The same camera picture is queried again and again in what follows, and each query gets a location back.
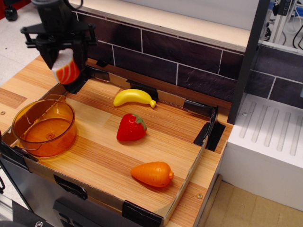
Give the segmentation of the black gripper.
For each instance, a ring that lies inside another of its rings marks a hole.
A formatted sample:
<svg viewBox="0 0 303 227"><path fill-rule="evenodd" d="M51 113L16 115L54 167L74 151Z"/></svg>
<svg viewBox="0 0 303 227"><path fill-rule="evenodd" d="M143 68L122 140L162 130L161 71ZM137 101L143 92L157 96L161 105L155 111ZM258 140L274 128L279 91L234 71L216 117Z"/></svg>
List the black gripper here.
<svg viewBox="0 0 303 227"><path fill-rule="evenodd" d="M63 31L46 31L43 24L23 27L28 48L36 48L49 69L52 69L58 51L73 50L73 57L80 72L86 68L88 47L97 44L95 26L91 23L71 21Z"/></svg>

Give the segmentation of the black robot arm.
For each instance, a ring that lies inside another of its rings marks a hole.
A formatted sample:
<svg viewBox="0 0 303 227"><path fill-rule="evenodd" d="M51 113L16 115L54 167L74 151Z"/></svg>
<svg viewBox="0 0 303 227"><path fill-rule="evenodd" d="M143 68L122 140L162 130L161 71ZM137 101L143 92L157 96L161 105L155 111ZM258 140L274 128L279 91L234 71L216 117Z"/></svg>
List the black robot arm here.
<svg viewBox="0 0 303 227"><path fill-rule="evenodd" d="M41 24L23 27L28 48L36 48L51 69L60 50L72 49L82 72L88 59L88 47L97 44L95 25L74 18L76 10L67 0L33 0Z"/></svg>

